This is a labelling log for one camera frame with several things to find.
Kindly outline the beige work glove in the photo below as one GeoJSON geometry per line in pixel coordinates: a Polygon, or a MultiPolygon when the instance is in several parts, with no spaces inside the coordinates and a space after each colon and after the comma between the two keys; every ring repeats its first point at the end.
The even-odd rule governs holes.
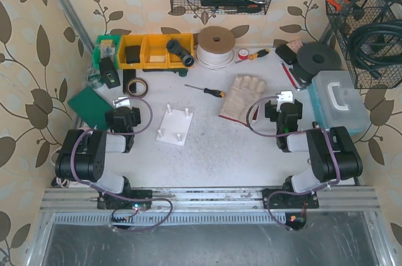
{"type": "Polygon", "coordinates": [[[237,75],[225,96],[219,117],[246,125],[250,106],[262,97],[265,88],[266,82],[258,77],[237,75]]]}

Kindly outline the white peg base plate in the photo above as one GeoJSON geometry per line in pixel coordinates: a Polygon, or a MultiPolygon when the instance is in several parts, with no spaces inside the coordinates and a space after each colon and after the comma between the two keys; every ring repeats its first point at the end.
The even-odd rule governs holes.
{"type": "Polygon", "coordinates": [[[167,144],[184,146],[193,113],[186,107],[184,110],[173,109],[166,105],[160,128],[157,130],[156,140],[167,144]]]}

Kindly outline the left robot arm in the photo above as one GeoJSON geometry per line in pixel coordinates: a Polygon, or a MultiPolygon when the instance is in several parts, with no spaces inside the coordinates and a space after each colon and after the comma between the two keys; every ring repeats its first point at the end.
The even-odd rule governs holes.
{"type": "Polygon", "coordinates": [[[106,153],[129,153],[134,144],[134,128],[141,123],[136,107],[118,107],[105,113],[106,130],[85,134],[85,128],[68,131],[55,163],[56,178],[62,185],[83,182],[99,188],[98,209],[138,209],[141,203],[123,200],[134,198],[128,178],[105,167],[106,153]]]}

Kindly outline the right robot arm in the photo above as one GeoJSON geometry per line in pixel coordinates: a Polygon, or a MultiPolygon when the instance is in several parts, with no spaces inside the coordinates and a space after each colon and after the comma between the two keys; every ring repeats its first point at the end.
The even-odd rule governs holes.
{"type": "Polygon", "coordinates": [[[362,161],[347,129],[343,126],[322,130],[298,130],[303,104],[296,99],[277,99],[264,105],[265,117],[276,124],[276,144],[285,153],[307,152],[309,166],[288,176],[280,189],[263,190],[265,209],[317,209],[314,190],[354,179],[362,174],[362,161]]]}

